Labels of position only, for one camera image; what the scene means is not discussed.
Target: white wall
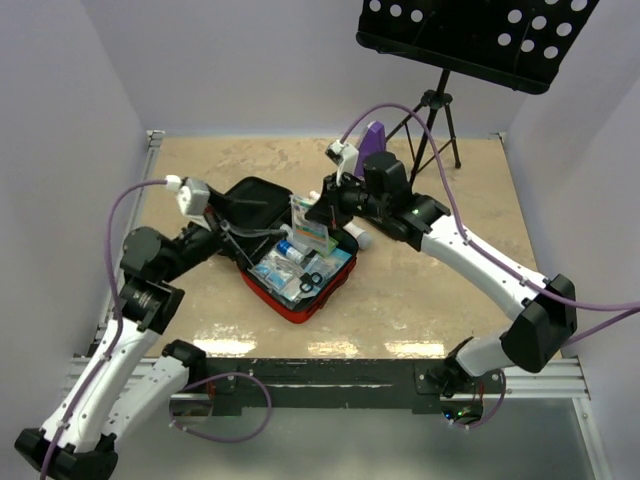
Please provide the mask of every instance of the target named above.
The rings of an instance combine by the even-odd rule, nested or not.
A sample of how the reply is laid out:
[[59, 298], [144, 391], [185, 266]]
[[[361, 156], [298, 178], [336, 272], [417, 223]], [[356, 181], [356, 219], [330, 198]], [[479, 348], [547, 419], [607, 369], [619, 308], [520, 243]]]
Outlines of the white wall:
[[[528, 98], [507, 154], [541, 269], [572, 278], [581, 300], [640, 300], [640, 3], [601, 1], [551, 90]], [[607, 315], [581, 312], [579, 329]], [[616, 479], [637, 478], [640, 318], [578, 353]]]
[[[361, 0], [82, 2], [147, 128], [334, 135], [376, 103], [414, 106], [439, 76], [360, 47]], [[461, 75], [450, 85], [461, 135], [505, 131], [525, 98]]]
[[13, 442], [95, 331], [107, 209], [140, 179], [145, 139], [79, 0], [3, 1], [0, 44], [0, 471], [33, 479]]

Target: black metal bar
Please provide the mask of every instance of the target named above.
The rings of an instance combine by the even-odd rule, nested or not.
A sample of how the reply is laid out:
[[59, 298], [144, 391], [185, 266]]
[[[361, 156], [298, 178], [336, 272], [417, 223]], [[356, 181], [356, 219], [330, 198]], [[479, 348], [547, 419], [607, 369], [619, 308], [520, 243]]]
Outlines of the black metal bar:
[[[424, 105], [422, 105], [422, 102], [421, 102], [413, 108], [413, 113], [418, 113], [422, 109], [422, 107], [424, 107]], [[402, 121], [398, 125], [396, 125], [393, 130], [391, 130], [391, 133], [387, 135], [387, 139], [386, 139], [387, 142], [391, 140], [393, 136], [396, 133], [398, 133], [402, 127], [405, 127], [407, 123], [409, 123], [409, 120], [411, 120], [412, 118], [413, 118], [413, 115], [407, 115], [406, 117], [404, 117]]]
[[[442, 70], [440, 74], [440, 80], [438, 81], [438, 87], [436, 89], [436, 94], [439, 96], [444, 95], [444, 90], [447, 87], [447, 81], [449, 80], [449, 75], [451, 74], [450, 70]], [[427, 117], [427, 128], [429, 131], [433, 130], [433, 125], [436, 122], [436, 116], [438, 115], [438, 109], [429, 107], [429, 116]], [[416, 160], [413, 162], [413, 168], [411, 169], [411, 177], [409, 178], [409, 183], [413, 186], [413, 183], [416, 180], [416, 176], [418, 175], [418, 169], [420, 168], [420, 162], [422, 161], [422, 157], [424, 155], [424, 150], [427, 147], [427, 142], [429, 138], [427, 134], [424, 133], [422, 138], [420, 139], [420, 145], [418, 146], [418, 152], [416, 153]]]
[[409, 149], [411, 150], [411, 161], [416, 161], [416, 152], [413, 151], [413, 142], [411, 141], [411, 133], [409, 132], [409, 126], [405, 123], [404, 129], [407, 132], [407, 141], [409, 142]]
[[[269, 389], [277, 408], [407, 409], [416, 414], [441, 413], [442, 386], [429, 372], [442, 359], [283, 359], [207, 358], [196, 377], [224, 372], [254, 376]], [[483, 376], [486, 393], [499, 393]], [[474, 386], [469, 385], [467, 394]], [[193, 392], [204, 392], [201, 387]], [[213, 415], [241, 415], [247, 407], [264, 407], [262, 391], [251, 381], [228, 377], [216, 382]]]
[[[444, 145], [442, 145], [439, 149], [438, 149], [438, 153], [442, 153], [444, 151], [445, 148], [447, 148], [451, 143], [453, 142], [453, 140], [448, 140]], [[424, 162], [422, 164], [422, 166], [420, 167], [420, 169], [418, 170], [418, 173], [422, 172], [422, 170], [424, 170], [425, 168], [427, 168], [429, 166], [429, 164], [431, 162], [433, 162], [436, 159], [435, 155], [431, 155], [431, 158], [429, 160], [427, 160], [426, 162]]]
[[456, 140], [456, 132], [453, 129], [453, 115], [451, 115], [451, 106], [446, 104], [444, 106], [444, 113], [447, 117], [447, 125], [449, 126], [449, 136], [451, 137], [451, 147], [453, 148], [453, 158], [455, 159], [455, 167], [462, 167], [460, 163], [460, 155], [458, 154], [458, 142]]

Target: music stand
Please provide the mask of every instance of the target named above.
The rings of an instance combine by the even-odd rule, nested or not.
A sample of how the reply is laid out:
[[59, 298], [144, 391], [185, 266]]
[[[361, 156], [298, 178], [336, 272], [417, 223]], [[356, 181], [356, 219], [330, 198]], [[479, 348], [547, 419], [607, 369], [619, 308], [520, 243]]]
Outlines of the music stand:
[[[450, 139], [460, 168], [451, 102], [445, 92], [451, 72], [513, 90], [546, 92], [558, 68], [599, 0], [364, 0], [358, 43], [378, 53], [396, 55], [442, 68], [436, 90], [427, 90], [414, 108], [429, 108], [431, 130], [445, 109]], [[387, 136], [405, 128], [405, 117]], [[435, 157], [421, 166], [428, 138], [422, 136], [413, 155], [410, 182]]]

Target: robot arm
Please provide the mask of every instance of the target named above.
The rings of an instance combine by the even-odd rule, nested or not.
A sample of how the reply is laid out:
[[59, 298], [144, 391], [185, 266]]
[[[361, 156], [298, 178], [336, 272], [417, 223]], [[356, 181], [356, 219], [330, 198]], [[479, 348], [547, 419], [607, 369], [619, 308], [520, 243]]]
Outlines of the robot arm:
[[[122, 440], [189, 380], [195, 380], [205, 361], [202, 350], [176, 340], [165, 347], [152, 371], [123, 393], [131, 373], [163, 334], [184, 297], [184, 291], [165, 282], [221, 250], [231, 257], [238, 255], [233, 237], [221, 227], [228, 221], [225, 215], [230, 206], [244, 214], [243, 208], [255, 212], [262, 204], [230, 199], [188, 178], [168, 178], [168, 188], [176, 193], [180, 210], [191, 223], [173, 240], [148, 227], [127, 236], [120, 262], [125, 283], [118, 298], [123, 325], [115, 348], [107, 356], [108, 346], [118, 335], [117, 321], [111, 319], [67, 398], [40, 428], [23, 430], [15, 442], [18, 452], [38, 471], [49, 452], [50, 478], [108, 479]], [[84, 393], [72, 416], [63, 421], [80, 389]]]
[[[404, 165], [392, 153], [369, 156], [364, 164], [364, 179], [344, 170], [326, 177], [320, 199], [307, 213], [309, 220], [331, 228], [342, 227], [353, 216], [372, 220], [392, 238], [449, 265], [482, 290], [513, 322], [492, 335], [468, 338], [448, 355], [443, 368], [434, 373], [445, 396], [498, 368], [516, 365], [539, 372], [575, 332], [574, 308], [536, 292], [472, 248], [459, 234], [447, 207], [411, 191]], [[465, 233], [541, 289], [575, 299], [574, 286], [567, 278], [558, 275], [549, 280], [517, 264], [466, 227]]]

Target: red first aid kit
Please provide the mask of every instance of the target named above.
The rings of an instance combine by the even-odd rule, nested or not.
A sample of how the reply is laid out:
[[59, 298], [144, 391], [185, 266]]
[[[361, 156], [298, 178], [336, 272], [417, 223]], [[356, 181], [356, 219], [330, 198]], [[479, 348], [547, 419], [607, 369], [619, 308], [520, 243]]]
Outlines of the red first aid kit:
[[[256, 206], [239, 203], [232, 209], [230, 222], [244, 229], [280, 228], [283, 223], [291, 225], [291, 191], [258, 177], [247, 177], [227, 192], [227, 197], [256, 202]], [[237, 262], [242, 279], [267, 305], [292, 323], [304, 323], [315, 312], [323, 308], [329, 297], [349, 278], [356, 265], [358, 242], [345, 230], [333, 230], [330, 235], [338, 243], [336, 248], [350, 254], [350, 258], [330, 278], [324, 279], [320, 291], [312, 297], [303, 298], [291, 305], [273, 288], [246, 266]], [[252, 263], [256, 264], [280, 241], [276, 237], [241, 238], [238, 245]]]

